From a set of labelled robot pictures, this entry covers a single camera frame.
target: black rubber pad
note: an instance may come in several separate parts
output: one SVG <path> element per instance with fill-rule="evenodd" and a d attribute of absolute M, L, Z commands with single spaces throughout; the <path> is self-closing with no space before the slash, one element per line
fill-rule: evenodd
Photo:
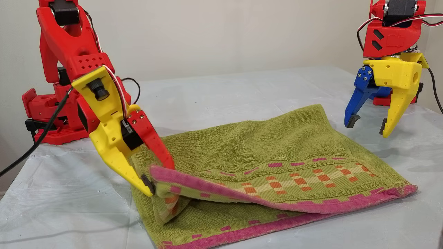
<path fill-rule="evenodd" d="M 349 119 L 349 122 L 348 122 L 348 125 L 346 126 L 346 128 L 353 128 L 355 122 L 359 119 L 360 119 L 359 115 L 357 115 L 357 114 L 351 115 L 351 118 Z"/>
<path fill-rule="evenodd" d="M 151 191 L 151 193 L 153 195 L 155 195 L 155 187 L 154 185 L 149 181 L 148 177 L 143 174 L 140 179 L 143 181 L 143 183 L 149 188 L 149 190 Z"/>
<path fill-rule="evenodd" d="M 385 130 L 386 122 L 388 122 L 388 118 L 387 117 L 385 117 L 385 119 L 383 120 L 383 124 L 381 124 L 380 135 L 383 135 L 383 131 Z"/>

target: pink stripe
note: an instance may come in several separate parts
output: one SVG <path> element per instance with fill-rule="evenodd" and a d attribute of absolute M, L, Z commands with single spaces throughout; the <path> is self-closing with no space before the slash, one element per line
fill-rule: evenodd
<path fill-rule="evenodd" d="M 297 204 L 301 204 L 301 205 L 311 205 L 311 204 L 315 204 L 312 201 L 307 201 L 307 202 L 297 202 Z"/>
<path fill-rule="evenodd" d="M 385 189 L 385 188 L 384 188 L 384 187 L 377 188 L 377 189 L 371 190 L 370 193 L 371 193 L 371 195 L 374 195 L 374 194 L 376 194 L 376 193 L 382 191 L 383 189 Z"/>
<path fill-rule="evenodd" d="M 270 163 L 268 164 L 269 167 L 283 167 L 283 163 Z"/>
<path fill-rule="evenodd" d="M 288 214 L 277 214 L 277 219 L 288 217 Z"/>
<path fill-rule="evenodd" d="M 301 226 L 310 222 L 329 218 L 331 216 L 333 216 L 333 214 L 302 214 L 300 216 L 281 219 L 265 224 L 258 224 L 244 229 L 214 235 L 208 238 L 201 238 L 183 245 L 167 245 L 166 249 L 206 249 L 222 244 L 258 237 L 270 232 Z"/>
<path fill-rule="evenodd" d="M 350 196 L 349 200 L 356 200 L 356 199 L 360 199 L 360 198 L 364 198 L 365 196 L 363 194 L 358 194 L 358 195 L 354 195 L 354 196 Z"/>
<path fill-rule="evenodd" d="M 220 228 L 220 231 L 227 231 L 227 230 L 231 230 L 231 226 L 224 226 L 222 228 Z"/>
<path fill-rule="evenodd" d="M 249 173 L 252 173 L 253 171 L 255 171 L 255 170 L 257 170 L 258 169 L 258 167 L 256 167 L 255 169 L 253 169 L 253 170 L 250 170 L 250 171 L 246 171 L 244 174 L 245 175 L 247 175 L 247 174 L 249 174 Z"/>
<path fill-rule="evenodd" d="M 291 166 L 300 166 L 300 165 L 304 165 L 304 163 L 301 162 L 301 163 L 292 163 L 292 164 L 291 164 Z"/>
<path fill-rule="evenodd" d="M 235 176 L 234 174 L 229 174 L 229 173 L 225 173 L 225 172 L 220 172 L 220 174 L 222 174 L 222 175 L 230 175 L 230 176 Z"/>
<path fill-rule="evenodd" d="M 382 202 L 389 200 L 402 198 L 417 190 L 417 186 L 408 185 L 404 187 L 404 194 L 399 193 L 395 188 L 388 189 L 365 198 L 349 200 L 340 203 L 272 203 L 264 199 L 255 198 L 248 194 L 229 189 L 227 187 L 220 186 L 218 184 L 208 182 L 206 180 L 183 174 L 181 172 L 159 167 L 151 166 L 151 176 L 158 182 L 177 183 L 182 186 L 193 188 L 196 190 L 212 193 L 216 195 L 223 195 L 226 197 L 237 198 L 252 203 L 257 203 L 263 206 L 268 206 L 279 210 L 298 211 L 306 213 L 318 213 L 318 214 L 342 214 L 352 212 L 369 206 L 375 206 Z"/>
<path fill-rule="evenodd" d="M 331 203 L 339 203 L 341 202 L 338 199 L 332 199 L 332 200 L 323 200 L 323 203 L 331 204 Z"/>
<path fill-rule="evenodd" d="M 259 221 L 259 220 L 253 220 L 253 221 L 248 221 L 248 223 L 249 223 L 250 225 L 253 225 L 253 224 L 260 223 L 260 221 Z"/>
<path fill-rule="evenodd" d="M 316 158 L 316 159 L 313 159 L 312 161 L 313 162 L 318 162 L 318 161 L 324 161 L 324 160 L 326 160 L 326 157 Z"/>
<path fill-rule="evenodd" d="M 172 193 L 175 193 L 175 194 L 180 194 L 180 192 L 182 191 L 182 188 L 177 187 L 177 186 L 171 186 L 171 189 L 169 191 L 171 191 Z"/>

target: green towel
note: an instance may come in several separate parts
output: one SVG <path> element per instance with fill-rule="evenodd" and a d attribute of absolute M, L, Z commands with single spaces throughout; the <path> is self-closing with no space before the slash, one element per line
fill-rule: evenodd
<path fill-rule="evenodd" d="M 145 147 L 132 157 L 156 193 L 132 188 L 159 248 L 209 248 L 402 198 L 417 190 L 333 130 L 312 105 L 162 138 L 176 170 Z"/>

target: table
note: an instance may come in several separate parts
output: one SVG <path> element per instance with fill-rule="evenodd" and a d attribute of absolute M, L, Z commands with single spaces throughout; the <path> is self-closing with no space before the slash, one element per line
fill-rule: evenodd
<path fill-rule="evenodd" d="M 141 82 L 139 105 L 166 136 L 266 120 L 320 103 L 334 129 L 419 186 L 418 193 L 404 199 L 220 248 L 436 248 L 443 225 L 443 116 L 411 105 L 384 139 L 378 132 L 388 109 L 369 101 L 359 113 L 361 120 L 347 129 L 343 116 L 354 79 L 335 67 L 311 67 Z M 125 85 L 135 96 L 136 87 Z M 0 201 L 0 248 L 155 246 L 129 184 L 83 139 L 43 144 L 26 162 Z"/>

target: red robotic arm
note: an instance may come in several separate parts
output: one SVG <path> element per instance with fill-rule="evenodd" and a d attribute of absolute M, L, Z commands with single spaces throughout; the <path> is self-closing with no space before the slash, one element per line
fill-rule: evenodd
<path fill-rule="evenodd" d="M 103 66 L 107 67 L 112 76 L 115 72 L 108 55 L 100 48 L 97 34 L 88 19 L 89 14 L 78 5 L 78 0 L 39 0 L 39 4 L 37 18 L 42 29 L 40 52 L 43 69 L 47 82 L 54 83 L 55 94 L 37 96 L 35 89 L 31 89 L 22 96 L 26 113 L 31 118 L 26 121 L 27 129 L 33 133 L 34 141 L 40 137 L 43 127 L 74 80 Z M 114 82 L 120 89 L 118 99 L 124 98 L 122 104 L 125 107 L 127 103 L 131 103 L 131 96 L 125 91 L 119 77 L 115 77 Z M 120 120 L 122 123 L 128 122 L 125 119 L 128 114 L 123 114 L 123 120 Z M 147 145 L 164 167 L 174 169 L 174 161 L 169 151 L 144 113 L 143 117 L 137 121 L 131 120 L 131 123 L 125 126 L 125 130 L 120 131 L 124 142 L 130 150 L 135 150 L 142 144 Z M 87 137 L 99 124 L 100 120 L 86 99 L 78 91 L 73 90 L 43 142 L 56 145 L 69 143 Z"/>

